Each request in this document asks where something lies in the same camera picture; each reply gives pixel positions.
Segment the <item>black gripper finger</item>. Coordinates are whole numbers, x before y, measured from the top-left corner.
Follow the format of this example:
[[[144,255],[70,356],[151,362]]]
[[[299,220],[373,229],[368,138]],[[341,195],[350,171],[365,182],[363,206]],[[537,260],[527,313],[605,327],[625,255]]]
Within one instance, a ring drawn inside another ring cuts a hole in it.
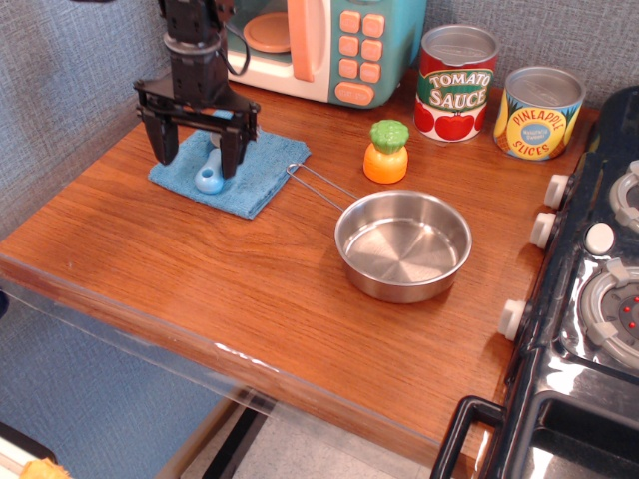
[[[178,126],[170,117],[142,112],[141,120],[157,161],[167,166],[179,150]]]
[[[230,130],[221,133],[220,151],[222,174],[225,180],[232,178],[245,156],[249,137],[241,130]]]

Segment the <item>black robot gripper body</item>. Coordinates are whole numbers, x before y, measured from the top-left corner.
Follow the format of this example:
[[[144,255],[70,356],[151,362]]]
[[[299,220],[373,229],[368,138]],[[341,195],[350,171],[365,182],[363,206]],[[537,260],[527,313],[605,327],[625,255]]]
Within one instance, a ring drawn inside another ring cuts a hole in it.
[[[241,130],[249,142],[258,137],[259,104],[232,89],[234,72],[225,42],[166,44],[171,69],[155,80],[138,80],[138,115],[153,112],[170,117],[178,126],[221,134]]]

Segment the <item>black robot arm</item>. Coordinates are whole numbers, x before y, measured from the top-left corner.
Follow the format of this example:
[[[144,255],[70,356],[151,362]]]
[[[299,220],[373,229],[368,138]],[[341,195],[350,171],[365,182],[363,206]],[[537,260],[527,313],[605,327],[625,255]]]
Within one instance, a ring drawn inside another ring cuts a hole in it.
[[[258,137],[260,106],[235,92],[229,75],[227,23],[236,13],[232,1],[161,1],[167,31],[170,73],[139,80],[138,114],[156,159],[170,164],[178,153],[178,128],[220,135],[222,175],[232,178],[249,142]]]

